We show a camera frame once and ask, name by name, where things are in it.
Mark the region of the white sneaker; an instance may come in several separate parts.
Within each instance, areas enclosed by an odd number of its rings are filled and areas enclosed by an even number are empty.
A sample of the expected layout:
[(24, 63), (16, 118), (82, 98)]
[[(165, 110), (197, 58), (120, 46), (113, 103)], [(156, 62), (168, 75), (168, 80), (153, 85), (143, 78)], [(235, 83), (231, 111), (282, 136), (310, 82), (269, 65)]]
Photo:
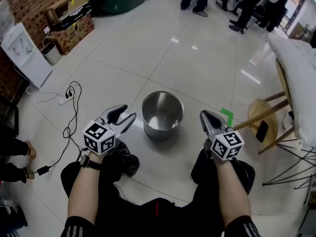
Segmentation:
[(288, 130), (293, 126), (293, 124), (294, 124), (294, 114), (292, 111), (287, 112), (284, 115), (284, 118), (282, 120), (282, 128), (284, 130)]

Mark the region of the small white bin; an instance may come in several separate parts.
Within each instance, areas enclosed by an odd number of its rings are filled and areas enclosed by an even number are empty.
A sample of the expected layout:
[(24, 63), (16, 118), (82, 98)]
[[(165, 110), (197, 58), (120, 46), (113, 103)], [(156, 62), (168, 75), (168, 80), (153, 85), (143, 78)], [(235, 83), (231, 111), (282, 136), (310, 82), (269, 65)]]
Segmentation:
[(49, 42), (41, 51), (44, 58), (50, 65), (55, 65), (60, 59), (61, 54), (55, 43)]

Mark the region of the black power adapter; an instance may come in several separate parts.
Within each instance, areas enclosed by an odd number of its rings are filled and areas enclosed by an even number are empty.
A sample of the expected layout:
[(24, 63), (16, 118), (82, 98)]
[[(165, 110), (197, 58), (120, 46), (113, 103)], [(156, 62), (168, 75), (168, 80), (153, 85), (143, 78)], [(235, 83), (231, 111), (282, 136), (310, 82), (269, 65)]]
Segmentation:
[(38, 170), (37, 170), (37, 174), (39, 175), (39, 176), (41, 176), (41, 175), (43, 175), (43, 174), (46, 174), (46, 173), (48, 173), (49, 172), (49, 170), (50, 170), (50, 168), (51, 168), (51, 166), (43, 166), (43, 167), (41, 167), (41, 168), (39, 168)]

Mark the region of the black phone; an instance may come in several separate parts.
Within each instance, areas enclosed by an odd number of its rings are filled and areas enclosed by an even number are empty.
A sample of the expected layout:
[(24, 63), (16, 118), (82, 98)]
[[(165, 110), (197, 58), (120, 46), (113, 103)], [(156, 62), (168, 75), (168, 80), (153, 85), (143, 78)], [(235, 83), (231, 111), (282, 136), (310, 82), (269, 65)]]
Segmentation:
[(263, 120), (260, 123), (260, 126), (258, 127), (257, 133), (256, 133), (256, 138), (260, 143), (263, 143), (266, 134), (268, 132), (268, 124)]

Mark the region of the steel bucket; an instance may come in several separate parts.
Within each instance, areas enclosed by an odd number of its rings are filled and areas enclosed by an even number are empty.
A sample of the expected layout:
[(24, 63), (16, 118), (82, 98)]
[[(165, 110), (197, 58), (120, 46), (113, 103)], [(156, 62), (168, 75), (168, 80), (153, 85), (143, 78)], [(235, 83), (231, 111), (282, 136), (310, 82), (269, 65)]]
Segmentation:
[(156, 91), (142, 102), (144, 131), (156, 141), (165, 141), (176, 133), (184, 117), (184, 106), (178, 96), (169, 91)]

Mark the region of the wooden table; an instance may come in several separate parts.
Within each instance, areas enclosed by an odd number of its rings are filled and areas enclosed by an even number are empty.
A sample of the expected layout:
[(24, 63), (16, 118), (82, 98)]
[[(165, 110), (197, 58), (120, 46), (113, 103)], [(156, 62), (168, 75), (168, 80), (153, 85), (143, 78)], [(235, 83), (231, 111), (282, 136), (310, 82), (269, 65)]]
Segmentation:
[(289, 88), (288, 88), (288, 84), (287, 84), (287, 80), (286, 80), (286, 76), (285, 76), (285, 71), (282, 68), (278, 59), (276, 59), (276, 70), (277, 70), (283, 91), (284, 91), (285, 96), (287, 98), (288, 104), (292, 108), (292, 101), (291, 101), (291, 96), (290, 96), (290, 92), (289, 92)]

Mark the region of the long black box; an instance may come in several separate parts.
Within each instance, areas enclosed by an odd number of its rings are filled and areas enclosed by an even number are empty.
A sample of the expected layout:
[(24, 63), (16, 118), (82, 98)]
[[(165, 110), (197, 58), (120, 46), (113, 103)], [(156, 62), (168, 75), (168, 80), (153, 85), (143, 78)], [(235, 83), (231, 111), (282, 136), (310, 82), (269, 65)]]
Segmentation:
[(91, 6), (90, 3), (87, 2), (70, 14), (64, 16), (58, 23), (51, 23), (51, 28), (54, 31), (65, 30), (90, 12)]

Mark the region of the person's black striped shirt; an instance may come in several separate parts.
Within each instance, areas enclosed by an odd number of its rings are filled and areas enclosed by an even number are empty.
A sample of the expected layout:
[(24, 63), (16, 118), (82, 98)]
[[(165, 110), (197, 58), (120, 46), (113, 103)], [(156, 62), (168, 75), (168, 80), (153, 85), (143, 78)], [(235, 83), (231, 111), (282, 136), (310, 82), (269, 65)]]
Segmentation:
[(61, 237), (261, 237), (250, 216), (239, 216), (224, 225), (219, 207), (190, 203), (176, 207), (157, 198), (138, 206), (117, 197), (112, 212), (102, 208), (92, 224), (71, 216)]

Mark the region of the brown cardboard box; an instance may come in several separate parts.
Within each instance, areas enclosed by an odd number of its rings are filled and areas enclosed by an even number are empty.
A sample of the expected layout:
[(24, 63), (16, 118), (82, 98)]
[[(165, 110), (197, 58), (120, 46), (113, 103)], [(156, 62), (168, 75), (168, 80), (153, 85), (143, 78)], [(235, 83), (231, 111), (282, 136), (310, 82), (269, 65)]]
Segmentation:
[(45, 10), (46, 17), (50, 23), (58, 23), (63, 16), (73, 10), (73, 0), (59, 0)]

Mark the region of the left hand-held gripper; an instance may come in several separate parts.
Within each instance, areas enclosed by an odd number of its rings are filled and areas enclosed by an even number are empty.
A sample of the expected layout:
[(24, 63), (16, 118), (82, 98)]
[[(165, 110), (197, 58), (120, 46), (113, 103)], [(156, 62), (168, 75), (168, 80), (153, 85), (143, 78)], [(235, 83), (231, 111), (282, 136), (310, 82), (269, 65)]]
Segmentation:
[(127, 105), (116, 105), (106, 109), (101, 118), (91, 120), (82, 130), (84, 144), (97, 155), (107, 154), (119, 145), (119, 137), (125, 133), (136, 120), (136, 113), (132, 113), (117, 124), (117, 134), (112, 125), (119, 121), (120, 115), (127, 109)]

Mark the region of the round wooden stool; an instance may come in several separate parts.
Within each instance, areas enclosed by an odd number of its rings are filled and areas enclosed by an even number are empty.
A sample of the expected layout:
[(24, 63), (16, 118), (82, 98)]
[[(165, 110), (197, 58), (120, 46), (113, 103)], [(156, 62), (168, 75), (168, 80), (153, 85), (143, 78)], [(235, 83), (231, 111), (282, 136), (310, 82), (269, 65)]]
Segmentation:
[(248, 108), (248, 120), (235, 126), (233, 130), (238, 131), (245, 127), (250, 127), (253, 134), (256, 136), (258, 127), (260, 126), (261, 121), (264, 120), (268, 124), (269, 128), (262, 143), (266, 147), (259, 152), (261, 155), (272, 147), (276, 146), (279, 142), (294, 132), (294, 128), (292, 127), (282, 136), (277, 137), (278, 120), (276, 117), (276, 112), (288, 105), (289, 104), (284, 91), (266, 99), (256, 99), (250, 104)]

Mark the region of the black smartwatch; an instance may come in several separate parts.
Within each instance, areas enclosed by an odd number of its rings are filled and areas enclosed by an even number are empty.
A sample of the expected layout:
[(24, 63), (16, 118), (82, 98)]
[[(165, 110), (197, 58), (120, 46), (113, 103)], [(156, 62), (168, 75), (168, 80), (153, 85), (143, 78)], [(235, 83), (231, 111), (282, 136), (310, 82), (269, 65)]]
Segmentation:
[(92, 168), (99, 171), (102, 169), (102, 164), (92, 161), (88, 155), (84, 155), (79, 163), (81, 167)]

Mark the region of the white water dispenser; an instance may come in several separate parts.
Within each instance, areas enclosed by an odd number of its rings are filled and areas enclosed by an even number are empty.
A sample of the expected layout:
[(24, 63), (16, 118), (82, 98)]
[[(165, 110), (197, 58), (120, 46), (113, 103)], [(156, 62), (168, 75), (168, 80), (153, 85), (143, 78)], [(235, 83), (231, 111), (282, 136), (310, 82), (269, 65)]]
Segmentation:
[(38, 88), (51, 74), (51, 65), (36, 47), (22, 23), (14, 25), (8, 31), (1, 47), (23, 76)]

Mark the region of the black plastic bin bag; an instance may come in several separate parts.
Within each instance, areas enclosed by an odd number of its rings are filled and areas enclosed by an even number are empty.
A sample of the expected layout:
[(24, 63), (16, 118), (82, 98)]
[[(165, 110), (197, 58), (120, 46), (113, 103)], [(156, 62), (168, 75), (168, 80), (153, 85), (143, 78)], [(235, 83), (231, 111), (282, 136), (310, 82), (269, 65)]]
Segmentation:
[(114, 149), (110, 150), (109, 155), (114, 157), (119, 170), (127, 177), (132, 177), (139, 169), (140, 162), (137, 156), (130, 153), (127, 145), (117, 139)]

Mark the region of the printed cardboard box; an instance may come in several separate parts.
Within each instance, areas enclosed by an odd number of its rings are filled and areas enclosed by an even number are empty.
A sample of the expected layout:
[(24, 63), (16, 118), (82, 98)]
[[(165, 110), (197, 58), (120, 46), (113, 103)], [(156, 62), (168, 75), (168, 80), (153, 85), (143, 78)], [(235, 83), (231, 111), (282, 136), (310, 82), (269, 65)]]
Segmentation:
[(46, 38), (56, 45), (62, 55), (67, 55), (81, 40), (94, 30), (90, 13), (65, 30), (53, 31)]

